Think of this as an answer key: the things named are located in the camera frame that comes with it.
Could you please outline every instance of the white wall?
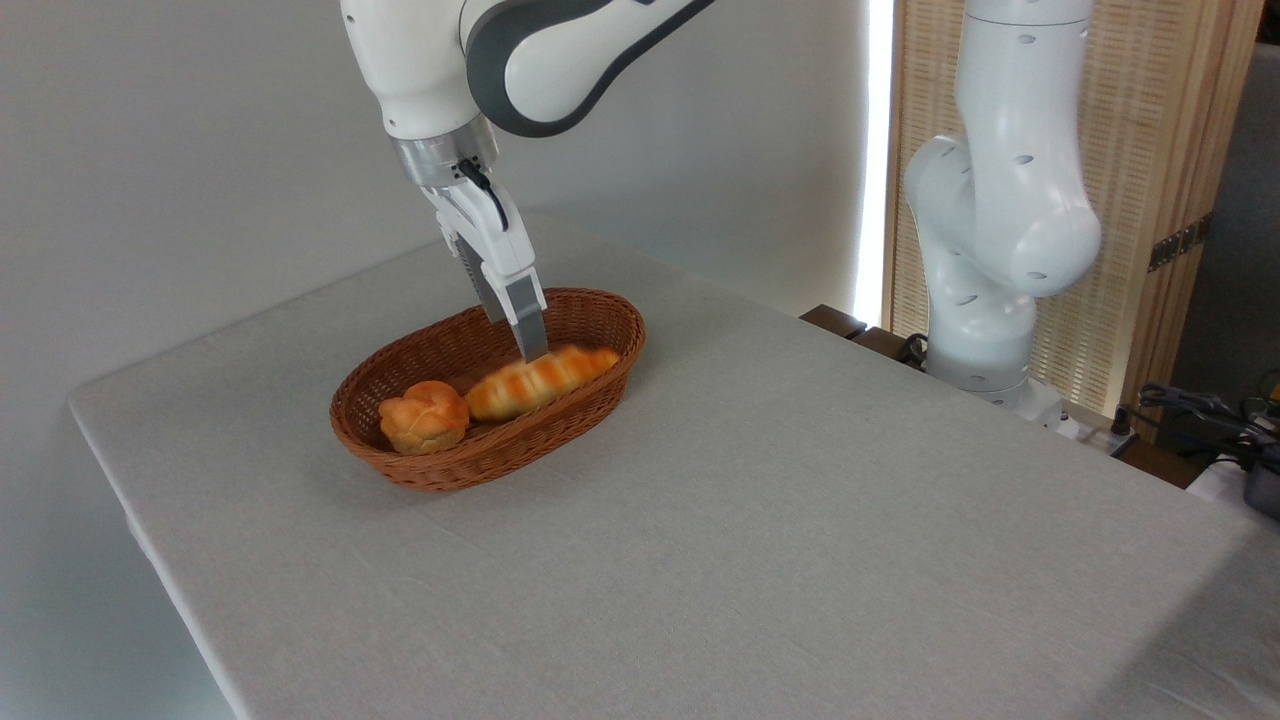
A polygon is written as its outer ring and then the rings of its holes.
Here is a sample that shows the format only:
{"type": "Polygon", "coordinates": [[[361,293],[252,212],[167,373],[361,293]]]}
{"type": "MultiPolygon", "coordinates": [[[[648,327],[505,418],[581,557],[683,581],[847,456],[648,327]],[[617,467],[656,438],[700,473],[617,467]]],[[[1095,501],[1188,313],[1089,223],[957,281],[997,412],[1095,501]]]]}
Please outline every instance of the white wall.
{"type": "MultiPolygon", "coordinates": [[[[499,173],[787,311],[849,307],[865,1],[721,0],[570,136],[506,138],[499,173]]],[[[431,217],[335,1],[0,8],[0,717],[229,716],[65,397],[431,217]]]]}

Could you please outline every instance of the brown woven basket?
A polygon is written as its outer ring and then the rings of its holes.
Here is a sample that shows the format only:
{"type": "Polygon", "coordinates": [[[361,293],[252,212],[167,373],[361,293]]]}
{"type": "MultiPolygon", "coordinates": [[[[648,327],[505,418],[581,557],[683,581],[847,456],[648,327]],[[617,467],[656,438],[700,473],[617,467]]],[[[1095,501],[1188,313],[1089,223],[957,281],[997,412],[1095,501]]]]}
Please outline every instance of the brown woven basket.
{"type": "Polygon", "coordinates": [[[390,482],[419,491],[462,489],[500,478],[591,429],[613,411],[644,346],[640,313],[598,290],[547,291],[550,347],[609,347],[621,359],[599,378],[507,423],[472,424],[461,443],[430,455],[392,450],[379,428],[378,404],[421,380],[443,380],[466,393],[481,378],[520,357],[507,323],[489,323],[471,307],[374,352],[347,375],[329,405],[333,432],[356,457],[390,482]]]}

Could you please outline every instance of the elongated bread roll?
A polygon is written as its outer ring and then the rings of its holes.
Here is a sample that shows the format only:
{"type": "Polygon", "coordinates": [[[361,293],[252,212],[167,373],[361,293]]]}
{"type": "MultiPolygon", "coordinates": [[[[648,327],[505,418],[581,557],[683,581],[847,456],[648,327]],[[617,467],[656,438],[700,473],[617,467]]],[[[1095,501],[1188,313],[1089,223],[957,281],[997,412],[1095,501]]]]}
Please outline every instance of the elongated bread roll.
{"type": "Polygon", "coordinates": [[[517,360],[489,374],[467,392],[471,416],[481,421],[509,420],[536,410],[582,387],[616,365],[618,354],[604,347],[563,347],[532,363],[517,360]]]}
{"type": "Polygon", "coordinates": [[[380,428],[401,455],[425,455],[462,442],[471,423],[467,404],[453,387],[426,380],[378,405],[380,428]]]}

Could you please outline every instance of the basket rim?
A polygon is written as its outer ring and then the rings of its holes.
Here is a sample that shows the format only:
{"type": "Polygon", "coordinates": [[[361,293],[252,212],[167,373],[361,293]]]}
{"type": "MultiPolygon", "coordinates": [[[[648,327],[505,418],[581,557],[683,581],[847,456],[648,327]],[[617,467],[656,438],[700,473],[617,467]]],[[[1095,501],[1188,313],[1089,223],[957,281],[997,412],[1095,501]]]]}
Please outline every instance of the basket rim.
{"type": "Polygon", "coordinates": [[[604,386],[612,383],[626,383],[627,374],[631,372],[632,365],[640,356],[640,350],[644,347],[646,338],[646,328],[644,318],[640,311],[636,310],[627,299],[621,295],[593,288],[577,288],[577,287],[556,287],[545,288],[544,295],[547,296],[548,304],[550,304],[556,297],[562,295],[588,295],[594,296],[600,300],[607,300],[621,305],[626,313],[636,322],[636,333],[631,337],[631,342],[627,347],[620,348],[618,361],[604,372],[600,377],[588,382],[582,387],[572,389],[561,397],[543,405],[541,407],[520,415],[518,418],[502,423],[483,437],[471,438],[465,437],[458,445],[428,455],[401,455],[398,452],[380,450],[362,442],[352,428],[342,407],[347,398],[349,397],[352,389],[362,380],[374,368],[378,366],[379,361],[390,354],[393,350],[413,342],[417,337],[438,331],[442,325],[451,323],[463,323],[471,320],[471,315],[483,314],[484,309],[479,305],[471,306],[456,315],[444,318],[435,322],[425,328],[413,331],[403,337],[399,337],[375,351],[372,355],[366,357],[360,365],[357,365],[351,373],[343,378],[338,389],[334,392],[333,398],[329,402],[329,423],[333,425],[338,439],[342,441],[344,446],[352,452],[358,450],[361,456],[366,456],[378,462],[385,464],[388,466],[397,465],[412,465],[416,470],[431,470],[435,468],[448,468],[454,465],[458,460],[465,457],[474,457],[476,455],[486,454],[490,448],[495,446],[507,445],[524,433],[527,432],[531,425],[540,425],[547,421],[554,420],[558,415],[575,410],[579,406],[577,400],[584,395],[594,393],[602,389],[604,386]]]}

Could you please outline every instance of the round bun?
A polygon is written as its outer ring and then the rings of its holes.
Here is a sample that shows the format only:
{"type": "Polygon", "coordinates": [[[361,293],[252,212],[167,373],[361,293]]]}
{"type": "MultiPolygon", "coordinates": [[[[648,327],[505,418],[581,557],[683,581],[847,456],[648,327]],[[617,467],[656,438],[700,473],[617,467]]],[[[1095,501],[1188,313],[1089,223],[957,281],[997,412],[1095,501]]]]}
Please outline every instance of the round bun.
{"type": "Polygon", "coordinates": [[[462,442],[470,423],[466,401],[448,383],[426,380],[378,406],[381,430],[401,455],[425,455],[462,442]]]}

